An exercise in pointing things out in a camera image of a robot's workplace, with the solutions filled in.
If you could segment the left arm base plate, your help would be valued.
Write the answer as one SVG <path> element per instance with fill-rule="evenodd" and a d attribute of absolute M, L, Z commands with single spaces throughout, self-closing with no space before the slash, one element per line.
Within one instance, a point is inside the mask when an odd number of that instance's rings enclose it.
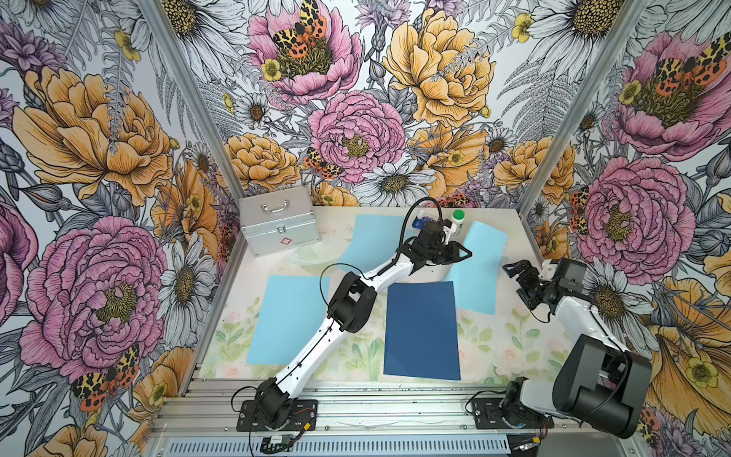
<path fill-rule="evenodd" d="M 316 428 L 319 402 L 314 399 L 287 401 L 277 409 L 247 400 L 241 405 L 236 430 L 249 431 L 312 431 Z"/>

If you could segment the floral table mat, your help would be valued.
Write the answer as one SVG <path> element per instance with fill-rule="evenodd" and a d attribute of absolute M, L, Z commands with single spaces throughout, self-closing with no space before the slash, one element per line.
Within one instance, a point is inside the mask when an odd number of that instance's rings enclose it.
<path fill-rule="evenodd" d="M 202 380 L 264 380 L 272 365 L 249 365 L 247 356 L 259 320 L 267 274 L 240 268 L 196 377 Z M 502 386 L 516 376 L 552 381 L 570 352 L 570 341 L 557 322 L 540 323 L 546 312 L 530 314 L 519 301 L 504 301 L 495 314 L 457 310 L 461 381 Z M 413 384 L 415 378 L 384 373 L 386 297 L 379 296 L 369 323 L 348 337 L 317 369 L 317 382 Z"/>

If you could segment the dark blue paper large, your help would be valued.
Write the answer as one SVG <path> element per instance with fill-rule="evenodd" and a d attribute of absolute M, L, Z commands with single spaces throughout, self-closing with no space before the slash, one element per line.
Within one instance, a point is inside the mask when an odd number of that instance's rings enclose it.
<path fill-rule="evenodd" d="M 397 283 L 388 288 L 384 374 L 461 379 L 452 283 Z"/>

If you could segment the blue gauze bandage packet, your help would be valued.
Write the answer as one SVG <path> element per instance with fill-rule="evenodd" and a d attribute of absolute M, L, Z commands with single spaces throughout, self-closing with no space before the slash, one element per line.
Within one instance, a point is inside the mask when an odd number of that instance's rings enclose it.
<path fill-rule="evenodd" d="M 415 230 L 422 230 L 428 222 L 433 222 L 434 219 L 427 213 L 424 213 L 423 211 L 419 211 L 417 215 L 414 217 L 411 226 Z"/>

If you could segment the white bottle green cap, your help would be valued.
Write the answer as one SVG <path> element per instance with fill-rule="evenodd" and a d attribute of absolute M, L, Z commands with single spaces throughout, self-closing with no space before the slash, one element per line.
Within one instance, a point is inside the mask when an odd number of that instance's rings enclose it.
<path fill-rule="evenodd" d="M 450 221 L 452 224 L 452 234 L 454 236 L 458 235 L 460 231 L 462 230 L 462 226 L 464 225 L 464 219 L 466 218 L 466 214 L 462 209 L 455 209 L 453 211 Z"/>

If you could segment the silver aluminium case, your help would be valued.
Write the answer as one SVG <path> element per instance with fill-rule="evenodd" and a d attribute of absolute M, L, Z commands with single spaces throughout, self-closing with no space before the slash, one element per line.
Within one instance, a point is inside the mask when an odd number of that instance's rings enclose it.
<path fill-rule="evenodd" d="M 319 242 L 310 192 L 296 187 L 239 201 L 240 225 L 247 246 L 260 257 Z"/>

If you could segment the aluminium rail base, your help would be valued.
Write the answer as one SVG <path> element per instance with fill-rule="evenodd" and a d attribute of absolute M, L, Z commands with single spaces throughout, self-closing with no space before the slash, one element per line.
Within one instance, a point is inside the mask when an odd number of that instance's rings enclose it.
<path fill-rule="evenodd" d="M 246 431 L 239 411 L 252 398 L 242 380 L 196 379 L 167 401 L 148 456 L 647 456 L 639 436 L 622 440 L 557 419 L 551 428 L 480 430 L 466 402 L 482 386 L 312 382 L 313 430 Z"/>

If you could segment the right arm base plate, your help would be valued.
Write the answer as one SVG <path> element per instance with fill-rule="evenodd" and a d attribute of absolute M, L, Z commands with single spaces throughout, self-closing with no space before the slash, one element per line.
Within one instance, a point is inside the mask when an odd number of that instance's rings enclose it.
<path fill-rule="evenodd" d="M 532 409 L 503 398 L 475 398 L 468 403 L 477 430 L 550 430 L 554 421 Z"/>

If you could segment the clear plastic lid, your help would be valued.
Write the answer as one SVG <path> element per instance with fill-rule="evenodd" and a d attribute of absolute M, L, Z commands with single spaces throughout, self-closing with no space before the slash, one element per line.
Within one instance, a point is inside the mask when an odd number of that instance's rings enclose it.
<path fill-rule="evenodd" d="M 318 242 L 305 245 L 293 251 L 287 257 L 287 262 L 299 266 L 330 264 L 337 261 L 343 252 L 344 249 L 340 248 L 337 244 Z"/>

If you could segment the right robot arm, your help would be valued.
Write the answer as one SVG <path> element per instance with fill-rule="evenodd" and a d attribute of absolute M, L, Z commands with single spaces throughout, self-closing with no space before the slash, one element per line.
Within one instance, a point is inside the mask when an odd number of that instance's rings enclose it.
<path fill-rule="evenodd" d="M 536 268 L 521 260 L 503 270 L 517 281 L 517 295 L 527 308 L 546 305 L 573 344 L 554 382 L 519 377 L 508 385 L 500 405 L 504 422 L 513 428 L 541 427 L 560 418 L 631 437 L 640 422 L 651 363 L 631 352 L 601 318 L 584 291 L 586 265 L 561 259 Z"/>

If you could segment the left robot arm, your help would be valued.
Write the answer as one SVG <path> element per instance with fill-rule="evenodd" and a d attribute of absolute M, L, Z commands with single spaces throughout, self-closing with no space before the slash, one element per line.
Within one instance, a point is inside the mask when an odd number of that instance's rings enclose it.
<path fill-rule="evenodd" d="M 254 396 L 259 422 L 278 430 L 293 415 L 293 405 L 312 374 L 346 336 L 365 327 L 378 294 L 425 266 L 460 263 L 472 252 L 453 239 L 454 219 L 428 221 L 420 232 L 401 242 L 394 255 L 366 273 L 349 272 L 326 301 L 323 323 L 304 348 Z"/>

